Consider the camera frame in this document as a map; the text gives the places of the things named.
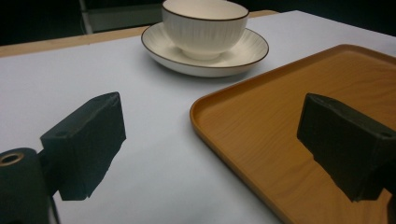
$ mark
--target plate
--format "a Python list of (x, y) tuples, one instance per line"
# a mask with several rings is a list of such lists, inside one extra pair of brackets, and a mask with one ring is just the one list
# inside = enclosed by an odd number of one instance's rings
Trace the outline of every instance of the plate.
[(142, 34), (142, 43), (156, 62), (179, 73), (197, 77), (227, 77), (241, 74), (265, 58), (269, 46), (257, 33), (245, 29), (241, 39), (214, 60), (200, 61), (185, 56), (159, 22)]
[(297, 139), (308, 92), (396, 130), (396, 58), (342, 45), (197, 100), (198, 135), (285, 223), (388, 223), (390, 193), (351, 202)]

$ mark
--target tray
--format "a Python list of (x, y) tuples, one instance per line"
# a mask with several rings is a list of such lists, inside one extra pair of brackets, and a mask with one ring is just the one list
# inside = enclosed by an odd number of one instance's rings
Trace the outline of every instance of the tray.
[(396, 130), (396, 58), (341, 45), (197, 100), (198, 135), (286, 223), (387, 223), (390, 194), (351, 202), (296, 137), (308, 92)]

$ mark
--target wooden tray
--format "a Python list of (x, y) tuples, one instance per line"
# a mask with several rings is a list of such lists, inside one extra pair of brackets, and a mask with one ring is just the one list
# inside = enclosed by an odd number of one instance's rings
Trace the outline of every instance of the wooden tray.
[(308, 92), (396, 130), (396, 58), (342, 45), (214, 92), (195, 131), (286, 223), (387, 223), (390, 194), (351, 202), (296, 137)]

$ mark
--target white cup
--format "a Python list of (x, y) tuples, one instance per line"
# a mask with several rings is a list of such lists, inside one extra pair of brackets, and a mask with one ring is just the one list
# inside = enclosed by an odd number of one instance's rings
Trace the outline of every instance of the white cup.
[(166, 0), (163, 26), (174, 44), (196, 60), (211, 60), (241, 38), (248, 10), (223, 0)]

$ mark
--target table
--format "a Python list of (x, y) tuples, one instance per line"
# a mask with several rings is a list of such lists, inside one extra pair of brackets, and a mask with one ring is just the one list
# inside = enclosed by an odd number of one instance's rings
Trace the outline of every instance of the table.
[(291, 11), (252, 18), (268, 56), (245, 74), (202, 78), (150, 59), (145, 28), (0, 48), (0, 146), (39, 137), (94, 96), (118, 91), (127, 140), (90, 199), (54, 199), (62, 223), (280, 223), (194, 133), (194, 101), (340, 44), (396, 56), (396, 37)]

